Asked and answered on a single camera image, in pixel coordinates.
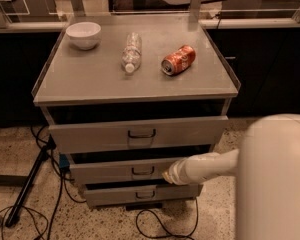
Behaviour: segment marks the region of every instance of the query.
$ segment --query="drawer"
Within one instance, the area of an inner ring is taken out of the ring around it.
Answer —
[[[154,182],[143,186],[94,189],[87,186],[84,191],[89,207],[131,203],[157,202],[175,199],[190,199],[200,195],[202,185],[176,186],[164,182]]]
[[[70,170],[78,184],[154,180],[162,179],[162,172],[179,159],[181,158],[71,164]]]
[[[63,154],[215,144],[226,116],[52,125]]]

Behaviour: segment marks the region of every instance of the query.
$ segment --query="black metal pole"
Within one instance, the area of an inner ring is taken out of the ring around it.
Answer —
[[[24,183],[24,185],[22,187],[22,190],[21,190],[14,206],[12,207],[12,210],[8,216],[8,219],[6,220],[5,225],[7,227],[11,227],[18,222],[19,211],[20,211],[20,209],[23,205],[23,202],[24,202],[25,198],[27,197],[27,194],[32,186],[32,182],[33,182],[34,178],[36,177],[36,174],[37,174],[42,162],[47,160],[47,158],[48,158],[47,148],[43,147],[41,149],[40,153],[38,154],[34,165],[32,166],[32,169],[27,177],[26,182]]]

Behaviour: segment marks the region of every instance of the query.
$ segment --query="bottle cap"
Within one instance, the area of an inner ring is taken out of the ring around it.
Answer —
[[[132,74],[134,70],[135,70],[135,67],[133,64],[129,63],[126,65],[126,72],[128,74]]]

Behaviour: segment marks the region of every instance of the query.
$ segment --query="drawer handle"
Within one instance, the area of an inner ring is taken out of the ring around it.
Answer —
[[[156,134],[157,134],[156,129],[153,129],[151,134],[141,134],[141,135],[133,135],[133,134],[131,134],[130,130],[128,131],[128,136],[131,139],[146,139],[146,138],[149,139],[149,138],[153,138],[154,136],[156,136]]]
[[[134,168],[132,168],[131,171],[133,175],[151,175],[154,173],[154,166],[152,166],[151,171],[136,172]]]
[[[152,191],[151,193],[149,193],[148,196],[146,196],[146,195],[140,196],[139,193],[136,192],[136,199],[151,199],[151,198],[154,198],[155,195],[156,195],[156,193],[154,191]]]

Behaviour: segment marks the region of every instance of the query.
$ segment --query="speckled floor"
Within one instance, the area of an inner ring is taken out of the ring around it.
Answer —
[[[217,152],[237,148],[244,131],[254,118],[229,120],[228,126],[215,147]],[[0,174],[27,175],[39,149],[29,127],[0,128]],[[44,162],[34,181],[25,206],[43,213],[49,220],[58,198],[59,177],[49,161]],[[78,189],[67,183],[71,195],[81,199]],[[21,188],[0,186],[0,210],[14,204]],[[235,178],[218,177],[205,182],[198,200],[199,222],[192,237],[196,240],[232,240],[235,235]],[[136,227],[140,210],[126,211],[125,207],[89,209],[86,203],[73,202],[63,190],[50,239],[147,239]],[[163,224],[174,234],[189,234],[196,221],[196,203],[193,200],[165,202],[163,208],[152,209]],[[38,228],[43,230],[46,222],[36,216]],[[148,235],[164,234],[155,217],[142,213],[139,217],[142,231]],[[21,210],[19,222],[3,228],[4,239],[35,239],[38,236],[31,216]]]

